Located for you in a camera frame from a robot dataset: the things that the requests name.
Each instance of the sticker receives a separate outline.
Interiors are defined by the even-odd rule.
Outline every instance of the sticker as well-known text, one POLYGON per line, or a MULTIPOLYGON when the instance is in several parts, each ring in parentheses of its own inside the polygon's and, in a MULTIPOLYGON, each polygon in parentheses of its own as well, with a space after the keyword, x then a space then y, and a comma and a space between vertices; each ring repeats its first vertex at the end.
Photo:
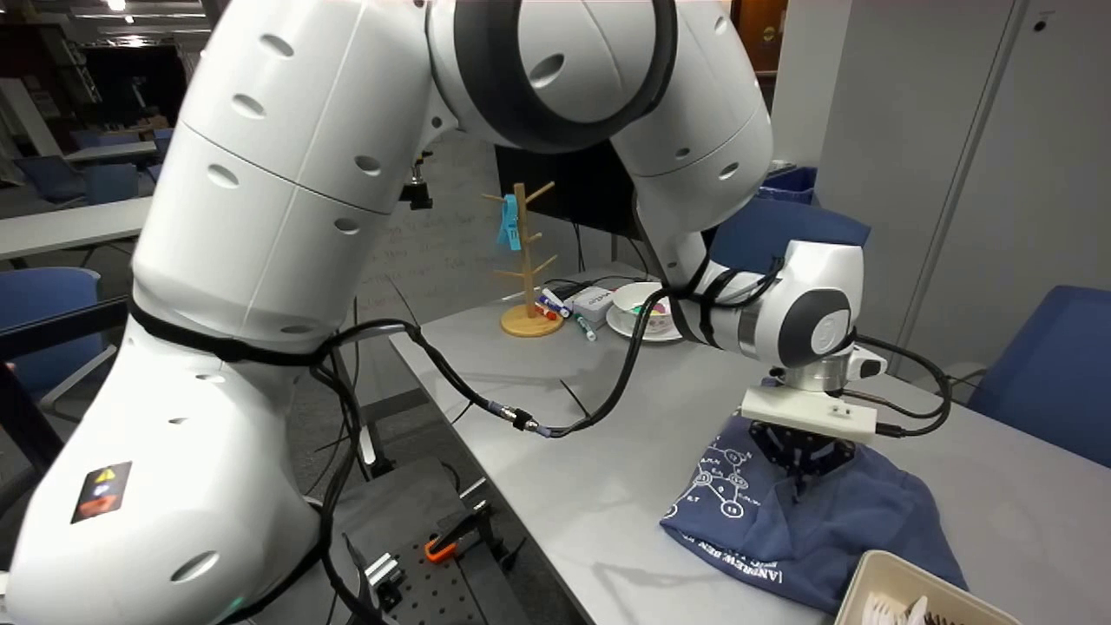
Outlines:
POLYGON ((129 475, 131 475, 131 463, 104 464, 84 475, 69 526, 115 513, 125 505, 129 475))

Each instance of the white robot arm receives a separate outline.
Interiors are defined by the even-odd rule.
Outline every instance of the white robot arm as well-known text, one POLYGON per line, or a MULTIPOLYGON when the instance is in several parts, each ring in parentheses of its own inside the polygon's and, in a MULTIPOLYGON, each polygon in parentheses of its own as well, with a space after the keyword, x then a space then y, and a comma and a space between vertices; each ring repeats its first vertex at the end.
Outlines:
POLYGON ((445 132, 611 138, 662 281, 718 301, 680 301, 693 339, 807 368, 853 331, 853 245, 792 244, 778 281, 705 261, 700 229, 770 166, 718 0, 237 0, 131 261, 125 351, 27 506, 21 625, 219 622, 302 558, 318 527, 286 454, 287 365, 342 331, 445 132))

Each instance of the red sticker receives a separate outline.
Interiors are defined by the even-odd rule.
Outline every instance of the red sticker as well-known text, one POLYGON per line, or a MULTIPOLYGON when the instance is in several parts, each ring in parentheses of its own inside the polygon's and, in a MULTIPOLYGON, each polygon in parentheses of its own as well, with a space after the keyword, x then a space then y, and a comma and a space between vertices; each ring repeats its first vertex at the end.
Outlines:
POLYGON ((104 464, 84 475, 69 526, 115 513, 125 505, 129 475, 131 475, 131 463, 104 464))

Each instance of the floor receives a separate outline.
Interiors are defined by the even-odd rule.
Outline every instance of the floor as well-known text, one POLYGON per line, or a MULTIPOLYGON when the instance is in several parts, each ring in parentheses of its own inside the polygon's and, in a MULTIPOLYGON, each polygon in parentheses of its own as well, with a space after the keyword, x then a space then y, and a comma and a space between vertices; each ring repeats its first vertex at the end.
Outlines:
MULTIPOLYGON (((499 298, 514 293, 499 271, 514 266, 514 258, 497 245, 497 163, 489 146, 476 146, 467 138, 445 138, 435 156, 424 166, 424 177, 435 193, 430 211, 395 210, 391 229, 375 250, 371 266, 359 281, 359 318, 375 317, 408 317, 408 318, 439 318, 489 298, 499 298)), ((35 211, 27 202, 0 199, 0 219, 35 211)), ((565 221, 535 219, 535 227, 544 234, 537 244, 537 254, 557 254, 557 266, 548 276, 578 276, 581 258, 587 266, 600 265, 629 265, 636 266, 639 258, 629 244, 611 240, 603 234, 585 234, 585 254, 578 250, 578 234, 565 221)), ((111 254, 129 250, 109 250, 91 258, 91 266, 104 276, 104 288, 111 294, 129 293, 129 276, 111 276, 111 254)), ((56 258, 35 258, 31 265, 77 265, 77 254, 56 254, 56 258)), ((455 441, 455 435, 445 426, 445 417, 424 403, 400 403, 390 405, 391 397, 413 397, 416 383, 400 365, 391 346, 386 339, 364 339, 359 351, 352 351, 346 368, 359 375, 359 398, 362 405, 375 405, 383 417, 383 445, 391 463, 410 457, 440 457, 447 463, 462 479, 476 475, 471 457, 455 441)), ((322 489, 318 471, 330 469, 335 441, 337 441, 337 403, 322 389, 305 389, 305 405, 287 423, 292 426, 292 464, 302 489, 322 489)), ((21 506, 4 511, 4 492, 21 489, 23 463, 11 449, 11 441, 0 435, 0 557, 4 557, 4 521, 8 521, 8 541, 13 537, 13 519, 21 506)), ((564 599, 560 585, 544 574, 544 558, 526 545, 514 588, 535 615, 551 615, 557 625, 581 622, 568 600, 564 599)))

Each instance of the table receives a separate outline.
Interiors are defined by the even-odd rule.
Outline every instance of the table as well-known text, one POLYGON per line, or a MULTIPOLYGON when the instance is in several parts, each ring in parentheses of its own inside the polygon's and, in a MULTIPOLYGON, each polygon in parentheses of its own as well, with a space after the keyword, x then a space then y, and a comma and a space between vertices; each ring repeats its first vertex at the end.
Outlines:
POLYGON ((111 146, 88 146, 77 154, 67 154, 67 163, 138 163, 138 159, 152 159, 159 154, 156 144, 111 144, 111 146))
POLYGON ((0 261, 136 240, 147 221, 147 211, 151 211, 151 199, 129 199, 129 202, 4 219, 0 261))
MULTIPOLYGON (((597 405, 626 344, 587 344, 573 325, 548 339, 504 336, 499 305, 428 322, 428 339, 486 397, 551 423, 578 419, 565 379, 597 405)), ((445 417, 467 398, 420 346, 391 346, 445 417)), ((541 545, 581 609, 600 625, 825 622, 810 609, 726 581, 659 531, 698 454, 759 365, 693 344, 646 346, 623 405, 594 430, 541 441, 470 410, 455 430, 541 545)), ((917 410, 930 397, 880 383, 917 410)), ((938 498, 971 590, 1024 622, 1111 622, 1111 471, 1020 430, 956 410, 934 438, 874 445, 938 498)))

